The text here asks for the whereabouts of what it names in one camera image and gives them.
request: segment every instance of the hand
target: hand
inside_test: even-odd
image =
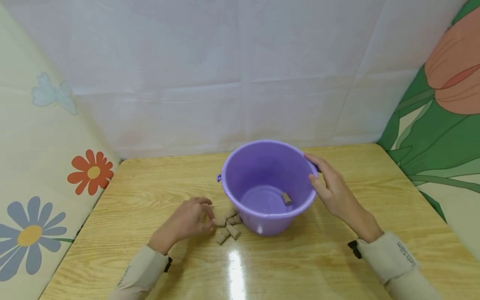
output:
[[[176,242],[208,232],[214,226],[211,221],[214,218],[211,204],[212,201],[204,197],[192,197],[183,201],[170,218],[153,233],[147,246],[166,255]],[[200,222],[204,212],[210,220],[207,223]]]
[[[326,209],[343,220],[360,239],[371,243],[381,237],[383,231],[375,217],[360,205],[342,174],[322,158],[310,154],[305,154],[305,158],[322,172],[326,186],[314,175],[308,178]]]

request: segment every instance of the bucket handle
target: bucket handle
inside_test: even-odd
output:
[[[315,165],[315,164],[312,164],[313,167],[315,167],[315,169],[317,170],[317,172],[321,173],[322,171],[320,171],[320,169]],[[222,174],[218,174],[216,176],[216,181],[217,182],[220,182],[222,181]]]
[[[317,170],[317,172],[319,172],[319,173],[321,173],[321,172],[322,172],[322,171],[320,171],[320,169],[318,168],[318,166],[317,166],[317,165],[315,165],[315,164],[311,163],[310,161],[309,161],[309,163],[310,163],[310,164],[311,164],[311,165],[312,165],[312,166],[315,168],[315,170]]]

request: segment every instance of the bucket rim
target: bucket rim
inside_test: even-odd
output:
[[[278,144],[278,145],[282,145],[282,146],[285,146],[285,147],[288,147],[288,148],[294,150],[297,154],[299,154],[300,156],[302,156],[305,159],[305,161],[307,162],[307,164],[309,165],[309,167],[312,171],[312,174],[314,176],[318,177],[318,172],[317,172],[317,169],[315,168],[315,166],[305,158],[304,153],[300,149],[298,149],[297,147],[294,147],[294,146],[292,146],[288,143],[277,141],[277,140],[256,140],[256,141],[251,141],[251,142],[245,143],[242,146],[238,147],[232,153],[230,153],[228,158],[225,160],[225,163],[223,164],[223,167],[222,167],[222,173],[221,173],[221,182],[222,182],[223,191],[225,192],[225,194],[227,195],[227,197],[230,199],[230,201],[233,203],[234,206],[236,206],[241,212],[247,213],[247,214],[252,215],[252,216],[260,217],[260,218],[268,218],[268,219],[286,219],[286,218],[291,218],[291,217],[298,216],[299,214],[301,214],[305,210],[307,210],[307,208],[314,201],[314,199],[317,195],[317,192],[313,189],[313,187],[312,187],[312,191],[310,192],[310,195],[308,196],[307,200],[302,205],[300,205],[299,207],[295,208],[292,211],[289,211],[289,212],[286,212],[286,213],[281,213],[281,214],[263,214],[263,213],[259,213],[257,211],[251,210],[251,209],[247,208],[246,206],[244,206],[241,202],[237,201],[235,199],[235,197],[232,195],[230,189],[228,188],[228,186],[226,184],[226,182],[227,182],[226,170],[227,170],[227,166],[228,166],[228,163],[230,162],[230,160],[233,158],[233,156],[235,156],[236,153],[238,153],[242,149],[244,149],[248,146],[251,146],[251,145],[261,144],[261,143]]]

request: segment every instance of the wine cork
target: wine cork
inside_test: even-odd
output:
[[[226,236],[227,238],[230,236],[230,232],[228,232],[228,230],[227,230],[226,228],[222,228],[222,229],[220,230],[220,232],[221,232],[224,236]]]
[[[286,206],[290,206],[293,204],[292,199],[290,199],[289,195],[286,192],[282,193],[282,198]]]
[[[240,223],[241,223],[240,215],[235,215],[235,216],[229,218],[229,219],[227,220],[227,222],[228,222],[230,225],[240,224]]]
[[[228,232],[230,232],[230,235],[232,235],[234,240],[239,238],[240,231],[236,230],[232,225],[228,224],[226,229],[228,230]]]
[[[212,220],[215,225],[217,225],[217,227],[225,227],[225,223],[227,222],[227,220],[224,218],[224,217],[216,217]]]
[[[225,236],[221,230],[218,230],[215,234],[215,239],[216,239],[216,242],[221,246],[226,240],[227,238],[230,236],[230,234],[228,234],[227,236]]]
[[[238,210],[235,207],[231,207],[227,213],[224,215],[225,219],[231,218],[234,215],[238,214]]]

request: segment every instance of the wrist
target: wrist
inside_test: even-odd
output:
[[[346,224],[357,234],[359,239],[367,243],[376,241],[384,234],[375,217],[364,208],[347,220]]]
[[[165,228],[160,227],[153,233],[147,246],[162,255],[167,255],[175,243],[175,236]]]

